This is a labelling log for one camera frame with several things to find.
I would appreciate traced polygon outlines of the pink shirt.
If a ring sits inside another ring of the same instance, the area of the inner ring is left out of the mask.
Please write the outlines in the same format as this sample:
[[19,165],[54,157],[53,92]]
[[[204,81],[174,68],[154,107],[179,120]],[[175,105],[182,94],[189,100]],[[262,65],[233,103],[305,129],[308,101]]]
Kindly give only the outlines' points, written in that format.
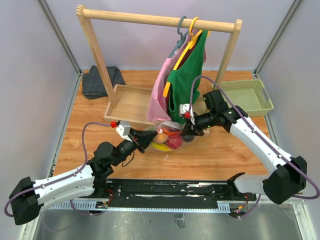
[[[196,34],[198,31],[195,29],[192,31],[194,34]],[[156,122],[156,121],[172,121],[170,116],[168,115],[168,103],[169,103],[169,93],[167,97],[163,97],[164,87],[166,85],[166,82],[168,81],[168,77],[173,71],[173,68],[182,54],[185,47],[188,45],[188,43],[184,43],[184,45],[177,50],[177,52],[173,55],[172,58],[167,58],[165,62],[162,65],[162,68],[156,78],[156,81],[154,83],[150,102],[146,114],[146,118],[149,121]],[[182,66],[182,64],[187,60],[190,54],[186,54],[184,56],[185,60],[182,60],[178,69]],[[206,52],[204,53],[204,62],[206,61]]]

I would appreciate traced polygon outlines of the green sleeveless shirt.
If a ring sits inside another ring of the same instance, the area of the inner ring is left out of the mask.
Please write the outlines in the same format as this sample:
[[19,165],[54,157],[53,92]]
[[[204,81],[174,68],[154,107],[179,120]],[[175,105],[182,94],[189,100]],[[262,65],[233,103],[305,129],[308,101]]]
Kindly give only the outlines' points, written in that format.
[[197,43],[189,57],[177,70],[172,70],[168,76],[170,90],[168,92],[168,115],[173,122],[184,124],[186,120],[179,116],[179,107],[190,102],[191,91],[192,103],[200,95],[198,87],[200,80],[193,83],[194,79],[202,75],[203,64],[205,61],[205,45],[208,31],[203,31],[197,38]]

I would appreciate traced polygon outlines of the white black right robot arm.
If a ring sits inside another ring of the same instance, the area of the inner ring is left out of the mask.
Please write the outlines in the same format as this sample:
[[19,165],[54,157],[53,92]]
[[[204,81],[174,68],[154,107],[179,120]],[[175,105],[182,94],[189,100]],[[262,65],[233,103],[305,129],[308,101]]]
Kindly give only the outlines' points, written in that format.
[[273,203],[282,204],[306,187],[307,162],[292,157],[272,142],[239,107],[229,107],[222,93],[213,90],[203,95],[207,113],[196,114],[190,104],[179,106],[186,123],[183,136],[203,136],[204,129],[222,127],[241,140],[267,169],[267,175],[238,173],[228,179],[227,196],[240,199],[244,193],[266,195]]

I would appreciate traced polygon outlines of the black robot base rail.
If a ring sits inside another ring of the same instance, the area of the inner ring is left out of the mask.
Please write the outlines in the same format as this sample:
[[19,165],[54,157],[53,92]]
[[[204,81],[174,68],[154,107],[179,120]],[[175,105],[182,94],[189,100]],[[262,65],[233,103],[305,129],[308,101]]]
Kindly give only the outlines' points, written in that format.
[[214,209],[218,201],[255,201],[253,193],[239,193],[226,181],[110,178],[87,197],[107,199],[111,207],[135,209]]

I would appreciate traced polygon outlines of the dark grey folded cloth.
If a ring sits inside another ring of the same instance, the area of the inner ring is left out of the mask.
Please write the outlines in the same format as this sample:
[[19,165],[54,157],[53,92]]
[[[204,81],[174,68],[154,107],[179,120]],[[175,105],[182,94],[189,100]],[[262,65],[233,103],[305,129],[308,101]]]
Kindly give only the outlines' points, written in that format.
[[[115,87],[116,84],[126,84],[121,71],[116,66],[107,67],[106,69],[113,87]],[[89,100],[95,100],[108,96],[97,66],[93,65],[89,69],[88,73],[83,74],[82,94],[86,99]]]

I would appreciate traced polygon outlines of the orange fake peach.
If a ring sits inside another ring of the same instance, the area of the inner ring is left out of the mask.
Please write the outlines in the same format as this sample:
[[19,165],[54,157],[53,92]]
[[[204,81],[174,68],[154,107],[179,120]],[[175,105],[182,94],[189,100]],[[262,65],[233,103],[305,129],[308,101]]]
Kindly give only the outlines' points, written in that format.
[[168,135],[164,134],[164,133],[158,133],[156,135],[156,137],[153,139],[153,141],[156,143],[156,144],[162,144],[164,143],[167,139],[168,139]]

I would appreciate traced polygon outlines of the red fake apple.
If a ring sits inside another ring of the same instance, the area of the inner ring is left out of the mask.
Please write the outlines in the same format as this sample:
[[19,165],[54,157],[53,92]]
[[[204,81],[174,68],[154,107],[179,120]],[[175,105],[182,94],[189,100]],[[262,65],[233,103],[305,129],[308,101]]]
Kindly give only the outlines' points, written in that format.
[[171,149],[178,149],[183,144],[183,139],[179,135],[177,136],[169,136],[168,139],[164,142],[166,146],[168,146]]

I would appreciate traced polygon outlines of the light green plastic basket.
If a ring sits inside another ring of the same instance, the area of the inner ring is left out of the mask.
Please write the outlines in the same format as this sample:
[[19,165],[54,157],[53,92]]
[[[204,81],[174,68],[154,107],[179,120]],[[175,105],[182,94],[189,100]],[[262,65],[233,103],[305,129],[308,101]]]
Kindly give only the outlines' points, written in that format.
[[240,106],[250,117],[263,117],[274,105],[260,79],[223,81],[221,89],[236,106]]

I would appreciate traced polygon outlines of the clear zip top bag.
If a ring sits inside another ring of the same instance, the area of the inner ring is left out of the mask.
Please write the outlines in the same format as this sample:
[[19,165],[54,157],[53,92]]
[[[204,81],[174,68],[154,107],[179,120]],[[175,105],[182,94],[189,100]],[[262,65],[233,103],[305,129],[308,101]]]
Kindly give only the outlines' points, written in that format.
[[147,148],[149,152],[165,153],[177,151],[192,145],[199,136],[186,134],[183,135],[185,124],[173,121],[164,121],[157,125],[145,128],[145,131],[156,131],[157,135]]

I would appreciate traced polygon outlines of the dark purple fake eggplant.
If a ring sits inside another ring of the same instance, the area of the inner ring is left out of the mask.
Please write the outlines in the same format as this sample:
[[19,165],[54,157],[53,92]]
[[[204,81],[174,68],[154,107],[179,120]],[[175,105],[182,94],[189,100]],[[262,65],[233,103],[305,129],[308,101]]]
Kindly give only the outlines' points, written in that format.
[[184,142],[190,143],[195,139],[195,136],[194,135],[183,135],[182,139]]

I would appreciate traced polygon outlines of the yellow clothes hanger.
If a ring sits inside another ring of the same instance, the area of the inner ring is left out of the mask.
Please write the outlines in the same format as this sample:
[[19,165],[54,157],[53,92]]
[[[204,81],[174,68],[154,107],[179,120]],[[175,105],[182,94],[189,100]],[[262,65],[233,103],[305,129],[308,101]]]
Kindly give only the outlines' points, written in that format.
[[[191,40],[187,43],[187,46],[184,48],[183,52],[181,53],[180,57],[178,58],[177,62],[175,63],[174,67],[173,67],[173,70],[177,70],[181,64],[181,61],[184,59],[184,56],[186,55],[186,53],[189,51],[189,50],[192,50],[194,48],[194,45],[197,43],[197,40],[198,40],[198,37],[202,34],[202,30],[199,30],[196,34],[193,34],[192,33],[192,30],[193,30],[193,26],[196,22],[196,20],[198,20],[199,18],[198,17],[195,17],[190,26],[189,26],[189,35],[191,36]],[[165,86],[164,86],[164,90],[163,90],[163,97],[167,97],[168,96],[168,92],[170,90],[170,86],[171,86],[171,83],[169,81],[166,82]]]

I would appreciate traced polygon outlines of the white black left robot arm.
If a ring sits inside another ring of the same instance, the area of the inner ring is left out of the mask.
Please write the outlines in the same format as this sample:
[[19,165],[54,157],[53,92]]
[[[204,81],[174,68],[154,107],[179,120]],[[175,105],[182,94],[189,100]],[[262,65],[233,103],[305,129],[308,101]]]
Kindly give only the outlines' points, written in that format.
[[93,158],[75,169],[44,179],[22,178],[5,205],[12,213],[6,209],[5,214],[19,226],[61,202],[90,195],[103,197],[107,193],[107,178],[114,172],[112,167],[125,161],[135,150],[145,153],[157,134],[156,130],[131,128],[127,139],[117,146],[107,141],[100,143]]

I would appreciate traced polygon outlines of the grey-green clothes hanger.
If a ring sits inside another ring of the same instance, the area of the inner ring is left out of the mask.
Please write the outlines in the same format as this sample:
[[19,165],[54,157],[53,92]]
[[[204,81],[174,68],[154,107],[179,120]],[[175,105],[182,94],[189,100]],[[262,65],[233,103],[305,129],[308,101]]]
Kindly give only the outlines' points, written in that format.
[[183,44],[185,43],[185,40],[187,38],[188,32],[182,33],[180,31],[180,28],[182,26],[182,22],[184,19],[187,19],[187,17],[185,15],[183,15],[177,25],[177,34],[180,36],[179,40],[177,41],[176,45],[174,46],[174,48],[172,49],[171,53],[169,54],[168,58],[172,58],[174,56],[174,54],[178,51],[179,48],[181,48],[183,46]]

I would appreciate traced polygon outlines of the yellow fake banana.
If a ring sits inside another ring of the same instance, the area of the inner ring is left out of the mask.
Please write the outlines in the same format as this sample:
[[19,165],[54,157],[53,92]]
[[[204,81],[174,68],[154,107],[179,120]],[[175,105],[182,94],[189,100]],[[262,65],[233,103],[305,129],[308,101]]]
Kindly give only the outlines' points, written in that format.
[[152,142],[151,145],[150,145],[153,149],[157,150],[157,151],[160,151],[160,152],[171,152],[173,151],[174,149],[166,146],[165,144],[163,143],[155,143],[155,142]]

